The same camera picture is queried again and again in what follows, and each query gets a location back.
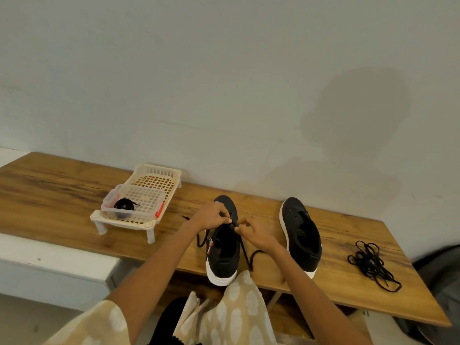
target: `wooden table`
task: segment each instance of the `wooden table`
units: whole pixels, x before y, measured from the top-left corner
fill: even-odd
[[[131,171],[75,161],[63,157],[30,153],[0,168],[0,232],[67,247],[145,261],[170,238],[200,206],[221,194],[230,196],[239,217],[255,216],[264,222],[282,244],[278,214],[280,201],[182,183],[155,227],[156,242],[148,244],[145,232],[110,227],[100,236],[90,214],[115,185],[129,178]],[[307,207],[319,228],[323,253],[314,281],[330,299],[341,305],[373,310],[435,325],[450,322],[423,284],[409,259],[383,222]],[[403,288],[388,293],[348,264],[363,240],[380,246],[385,266]],[[255,248],[244,242],[248,254]],[[240,259],[240,270],[247,269]],[[194,241],[185,252],[178,270],[205,275],[205,249]],[[273,291],[290,293],[278,267],[266,254],[254,259],[255,283]]]

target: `sleeve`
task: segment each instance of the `sleeve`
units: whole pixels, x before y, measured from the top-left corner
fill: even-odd
[[[130,345],[125,317],[109,300],[67,323],[44,345]]]

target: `beige garment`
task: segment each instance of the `beige garment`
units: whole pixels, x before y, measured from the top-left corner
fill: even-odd
[[[111,301],[101,301],[70,321],[45,345],[129,345],[126,320]],[[276,344],[267,308],[259,289],[244,271],[225,290],[217,303],[200,305],[190,293],[174,336],[185,345]]]

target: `sneaker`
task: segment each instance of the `sneaker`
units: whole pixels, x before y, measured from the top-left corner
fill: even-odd
[[[302,202],[295,197],[285,200],[280,209],[280,223],[286,236],[286,249],[308,277],[313,278],[321,259],[321,237]]]
[[[216,201],[224,204],[233,223],[215,228],[206,241],[206,274],[216,286],[228,286],[236,278],[240,261],[240,238],[235,232],[238,214],[230,197],[221,195],[216,197]]]

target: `gray fabric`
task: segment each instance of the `gray fabric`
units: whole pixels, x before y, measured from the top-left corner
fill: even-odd
[[[441,254],[418,271],[453,327],[417,323],[420,332],[435,345],[460,344],[460,247]]]

